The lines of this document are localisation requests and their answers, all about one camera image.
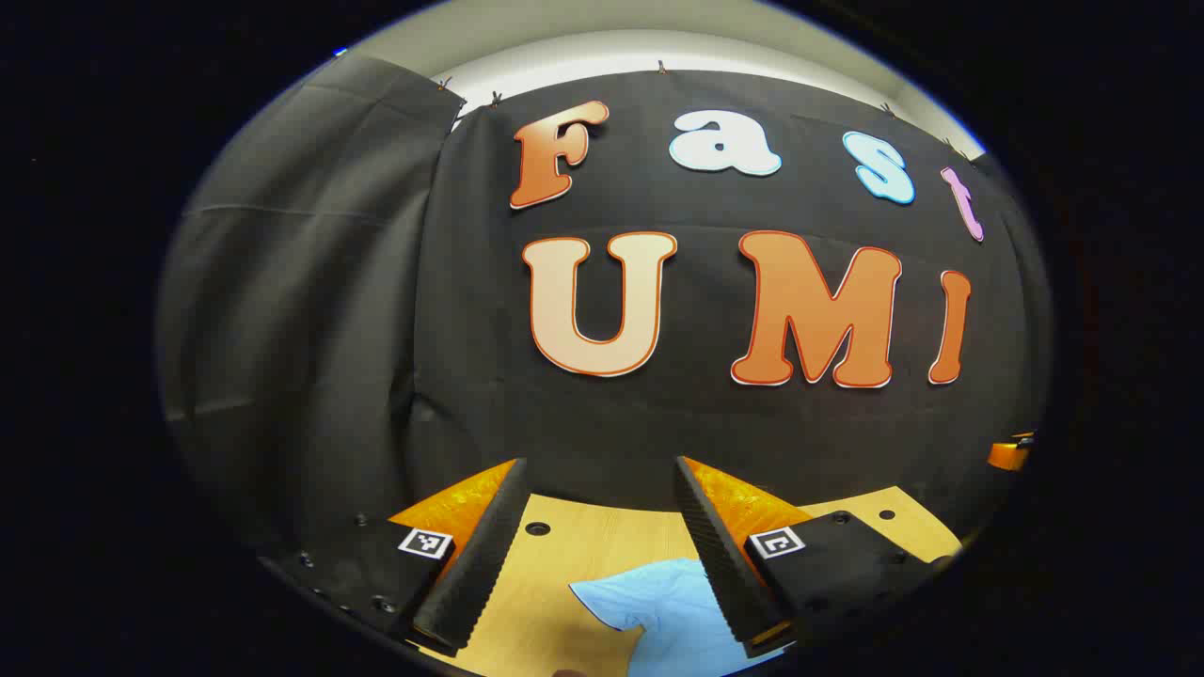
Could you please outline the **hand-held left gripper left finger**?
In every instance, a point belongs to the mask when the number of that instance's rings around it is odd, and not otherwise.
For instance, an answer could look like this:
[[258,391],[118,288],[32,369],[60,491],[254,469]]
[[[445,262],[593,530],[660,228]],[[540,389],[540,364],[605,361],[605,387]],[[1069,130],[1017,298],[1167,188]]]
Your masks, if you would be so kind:
[[265,566],[388,643],[456,657],[498,583],[529,498],[514,458],[386,518],[358,517]]

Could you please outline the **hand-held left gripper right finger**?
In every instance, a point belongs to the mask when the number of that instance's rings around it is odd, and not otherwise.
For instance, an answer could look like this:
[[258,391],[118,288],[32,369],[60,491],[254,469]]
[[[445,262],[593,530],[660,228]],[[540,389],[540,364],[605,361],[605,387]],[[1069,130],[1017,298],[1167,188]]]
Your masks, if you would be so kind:
[[811,514],[689,457],[675,458],[674,491],[722,617],[752,658],[850,635],[951,560],[851,511]]

